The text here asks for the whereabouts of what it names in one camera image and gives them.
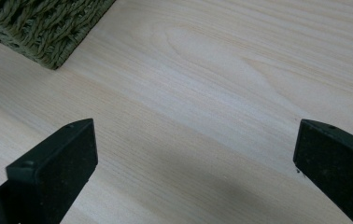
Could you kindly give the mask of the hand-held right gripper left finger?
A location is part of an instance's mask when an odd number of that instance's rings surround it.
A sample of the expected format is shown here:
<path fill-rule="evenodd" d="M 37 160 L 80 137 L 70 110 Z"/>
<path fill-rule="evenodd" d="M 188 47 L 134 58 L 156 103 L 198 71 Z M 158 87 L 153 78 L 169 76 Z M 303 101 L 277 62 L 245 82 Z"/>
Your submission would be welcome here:
<path fill-rule="evenodd" d="M 6 167 L 10 224 L 60 224 L 98 164 L 94 122 L 63 126 Z"/>

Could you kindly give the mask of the green woven basket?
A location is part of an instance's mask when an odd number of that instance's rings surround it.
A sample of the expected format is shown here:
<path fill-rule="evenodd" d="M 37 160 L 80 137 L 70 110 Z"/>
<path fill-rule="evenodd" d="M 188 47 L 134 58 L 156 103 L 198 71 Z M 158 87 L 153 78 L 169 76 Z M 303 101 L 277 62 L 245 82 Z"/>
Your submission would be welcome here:
<path fill-rule="evenodd" d="M 55 70 L 116 1 L 0 0 L 0 43 Z"/>

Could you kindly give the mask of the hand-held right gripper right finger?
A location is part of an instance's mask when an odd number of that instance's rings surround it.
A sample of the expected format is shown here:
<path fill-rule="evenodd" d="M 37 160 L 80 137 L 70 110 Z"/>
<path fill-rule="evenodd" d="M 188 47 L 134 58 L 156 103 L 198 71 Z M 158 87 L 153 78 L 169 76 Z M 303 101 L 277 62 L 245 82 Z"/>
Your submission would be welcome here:
<path fill-rule="evenodd" d="M 293 154 L 295 166 L 353 221 L 353 135 L 303 119 Z"/>

